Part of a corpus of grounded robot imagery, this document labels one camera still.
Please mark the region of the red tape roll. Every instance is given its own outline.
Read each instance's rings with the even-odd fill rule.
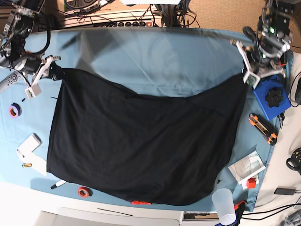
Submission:
[[[80,187],[77,191],[80,197],[87,198],[91,196],[90,189],[87,187]]]

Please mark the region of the white remote control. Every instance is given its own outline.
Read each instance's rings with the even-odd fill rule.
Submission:
[[[0,93],[7,90],[9,87],[14,85],[16,82],[21,80],[23,78],[23,75],[19,72],[13,72],[8,77],[6,77],[2,82],[0,82]]]

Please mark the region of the orange clip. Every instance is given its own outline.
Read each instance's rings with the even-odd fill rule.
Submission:
[[[240,202],[234,207],[234,209],[237,210],[237,209],[239,208],[240,204],[242,204],[242,203],[246,204],[246,201],[245,201],[245,200],[240,201]]]
[[[132,201],[132,205],[151,205],[150,202],[142,202],[142,201]]]

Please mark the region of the blue tablecloth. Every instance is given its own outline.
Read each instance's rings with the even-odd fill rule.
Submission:
[[[62,60],[58,65],[61,67],[80,68],[96,73],[140,94],[187,97],[209,89],[242,70],[242,57],[237,48],[230,45],[231,38],[247,41],[240,33],[200,29],[117,27],[59,31],[52,32],[46,56],[60,55]],[[32,34],[27,38],[25,47],[34,52],[43,48],[45,43],[45,33]],[[8,74],[7,69],[0,69],[0,80]],[[26,97],[23,81],[0,94],[0,180],[46,193],[82,199],[77,194],[79,185],[68,183],[51,190],[50,187],[59,179],[51,174],[43,177],[33,169],[22,168],[22,163],[16,155],[17,147],[31,133],[36,133],[43,143],[34,153],[46,160],[56,104],[56,100],[51,97],[57,97],[60,85],[60,81],[43,79],[40,81],[42,94],[24,102],[21,101]],[[17,119],[11,118],[8,114],[8,108],[13,102],[22,108],[22,115]],[[273,148],[250,125],[248,121],[250,113],[262,114],[251,90],[247,95],[229,164],[257,150],[267,166]],[[260,183],[264,174],[265,171],[259,174]],[[217,180],[220,180],[220,183],[216,183],[216,189],[223,187],[230,189],[235,202],[247,199],[247,209],[253,210],[260,185],[255,189],[243,191],[227,166],[220,172]],[[131,206],[124,200],[96,190],[93,190],[92,197],[85,200]],[[211,196],[183,207],[169,205],[139,207],[214,210]]]

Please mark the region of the plastic cup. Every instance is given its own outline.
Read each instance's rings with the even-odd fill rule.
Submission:
[[[234,203],[229,189],[222,188],[214,192],[212,202],[222,225],[231,225],[235,222]]]

